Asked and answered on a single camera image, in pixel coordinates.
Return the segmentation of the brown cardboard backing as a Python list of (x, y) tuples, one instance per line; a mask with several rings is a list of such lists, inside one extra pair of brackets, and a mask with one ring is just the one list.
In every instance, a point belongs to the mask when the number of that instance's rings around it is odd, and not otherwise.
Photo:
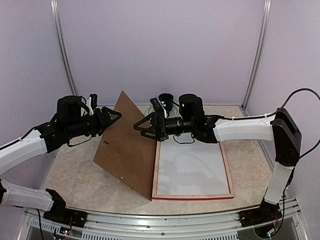
[(157, 142), (134, 130), (144, 115), (124, 91), (114, 110), (122, 117), (103, 133), (93, 162), (150, 201)]

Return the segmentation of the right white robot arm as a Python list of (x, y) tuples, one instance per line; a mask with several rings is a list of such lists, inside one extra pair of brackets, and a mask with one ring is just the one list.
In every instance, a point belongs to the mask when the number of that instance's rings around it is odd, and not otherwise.
[(302, 134), (289, 112), (280, 107), (274, 113), (258, 116), (225, 117), (205, 114), (203, 100), (195, 94), (183, 94), (178, 99), (179, 117), (167, 117), (164, 105), (150, 99), (154, 111), (136, 122), (133, 129), (141, 136), (163, 142), (170, 135), (190, 133), (197, 141), (217, 144), (233, 140), (273, 142), (275, 166), (256, 218), (266, 222), (279, 211), (279, 202), (290, 184), (300, 160)]

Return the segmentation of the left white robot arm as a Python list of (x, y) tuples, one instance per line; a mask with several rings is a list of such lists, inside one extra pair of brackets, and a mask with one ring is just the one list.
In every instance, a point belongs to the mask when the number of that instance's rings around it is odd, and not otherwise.
[[(48, 122), (32, 127), (25, 135), (1, 146), (0, 172), (15, 168), (38, 156), (52, 153), (80, 136), (101, 136), (122, 114), (108, 107), (99, 108), (95, 93), (87, 99), (68, 95), (57, 101), (57, 110)], [(53, 189), (37, 190), (0, 181), (1, 206), (14, 206), (44, 211), (63, 223), (70, 218), (66, 202)]]

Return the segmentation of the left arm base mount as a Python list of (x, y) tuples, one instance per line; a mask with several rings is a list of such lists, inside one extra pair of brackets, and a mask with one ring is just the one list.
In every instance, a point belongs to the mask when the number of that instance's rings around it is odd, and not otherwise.
[(81, 210), (65, 208), (61, 212), (46, 211), (43, 218), (70, 227), (84, 228), (88, 213)]

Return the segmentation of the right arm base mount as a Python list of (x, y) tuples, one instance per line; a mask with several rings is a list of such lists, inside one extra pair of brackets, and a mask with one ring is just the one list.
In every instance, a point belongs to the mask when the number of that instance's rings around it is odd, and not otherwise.
[(238, 215), (243, 228), (264, 224), (254, 228), (256, 236), (263, 240), (271, 239), (276, 235), (284, 220), (284, 214), (281, 212), (279, 203), (268, 203), (265, 198), (262, 199), (259, 207), (242, 210)]

